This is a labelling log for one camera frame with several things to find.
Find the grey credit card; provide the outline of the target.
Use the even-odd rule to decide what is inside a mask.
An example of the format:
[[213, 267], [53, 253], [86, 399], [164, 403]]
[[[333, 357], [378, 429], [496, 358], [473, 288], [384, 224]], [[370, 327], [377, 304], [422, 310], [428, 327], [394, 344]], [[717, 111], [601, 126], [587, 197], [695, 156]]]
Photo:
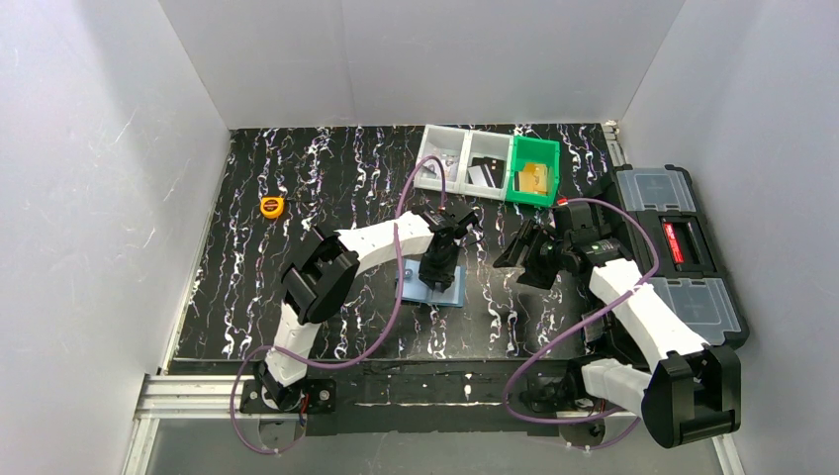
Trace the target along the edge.
[[494, 179], [491, 167], [484, 163], [479, 165], [469, 166], [467, 168], [469, 183], [475, 186], [496, 188], [496, 181]]

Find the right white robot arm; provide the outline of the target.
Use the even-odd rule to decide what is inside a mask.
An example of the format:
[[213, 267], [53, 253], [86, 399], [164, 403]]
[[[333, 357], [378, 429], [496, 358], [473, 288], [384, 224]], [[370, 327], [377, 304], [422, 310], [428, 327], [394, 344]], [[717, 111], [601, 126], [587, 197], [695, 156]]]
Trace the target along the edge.
[[[735, 351], [710, 343], [677, 316], [650, 282], [660, 260], [655, 258], [651, 268], [641, 272], [614, 236], [604, 210], [620, 215], [639, 231], [649, 250], [655, 248], [652, 237], [630, 213], [600, 199], [571, 198], [553, 207], [553, 226], [527, 221], [493, 264], [522, 267], [519, 283], [543, 290], [567, 271], [586, 278], [590, 293], [603, 302], [513, 373], [502, 392], [505, 409], [522, 421], [559, 425], [561, 419], [542, 418], [539, 412], [590, 400], [604, 406], [604, 416], [631, 412], [664, 448], [738, 431], [741, 363]], [[606, 316], [613, 316], [628, 333], [645, 369], [609, 352], [573, 359], [559, 381], [518, 394], [530, 412], [517, 412], [511, 397], [524, 373], [555, 345]]]

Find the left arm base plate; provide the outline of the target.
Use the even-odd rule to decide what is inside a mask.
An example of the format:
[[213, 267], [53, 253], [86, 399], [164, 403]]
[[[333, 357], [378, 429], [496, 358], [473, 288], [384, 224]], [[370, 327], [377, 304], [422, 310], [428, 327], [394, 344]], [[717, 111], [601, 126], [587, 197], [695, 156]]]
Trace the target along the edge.
[[304, 378], [280, 391], [279, 403], [269, 389], [256, 380], [244, 383], [238, 410], [247, 415], [330, 414], [335, 410], [337, 385], [331, 379]]

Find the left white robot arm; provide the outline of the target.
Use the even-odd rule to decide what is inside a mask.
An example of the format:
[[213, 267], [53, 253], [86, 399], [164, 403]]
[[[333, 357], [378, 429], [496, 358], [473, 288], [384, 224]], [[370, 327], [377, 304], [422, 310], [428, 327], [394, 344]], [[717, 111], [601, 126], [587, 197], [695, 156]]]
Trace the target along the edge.
[[372, 267], [390, 261], [401, 265], [396, 292], [400, 300], [463, 306], [461, 242], [478, 226], [473, 211], [457, 218], [423, 205], [365, 228], [313, 229], [280, 272], [281, 320], [265, 356], [267, 374], [281, 388], [306, 376], [303, 360], [321, 324], [339, 312], [355, 278]]

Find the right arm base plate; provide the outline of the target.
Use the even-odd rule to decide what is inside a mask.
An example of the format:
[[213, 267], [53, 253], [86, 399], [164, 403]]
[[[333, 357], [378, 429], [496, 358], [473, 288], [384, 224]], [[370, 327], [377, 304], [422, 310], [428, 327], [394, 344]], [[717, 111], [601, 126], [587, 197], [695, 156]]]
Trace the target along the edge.
[[[546, 418], [591, 417], [610, 410], [612, 403], [578, 391], [564, 377], [538, 373], [526, 377], [526, 387], [518, 396], [530, 416]], [[593, 448], [611, 442], [628, 429], [632, 418], [603, 418], [591, 422], [557, 426], [559, 435], [572, 446]]]

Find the blue card holder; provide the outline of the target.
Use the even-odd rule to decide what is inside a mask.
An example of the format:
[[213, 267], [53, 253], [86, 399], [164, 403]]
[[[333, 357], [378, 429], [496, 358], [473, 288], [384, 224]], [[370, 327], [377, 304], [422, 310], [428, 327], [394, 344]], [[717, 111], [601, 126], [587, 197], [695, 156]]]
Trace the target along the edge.
[[454, 281], [446, 290], [431, 289], [419, 279], [420, 263], [417, 260], [404, 260], [404, 284], [402, 300], [441, 307], [462, 308], [466, 295], [466, 271], [457, 265]]

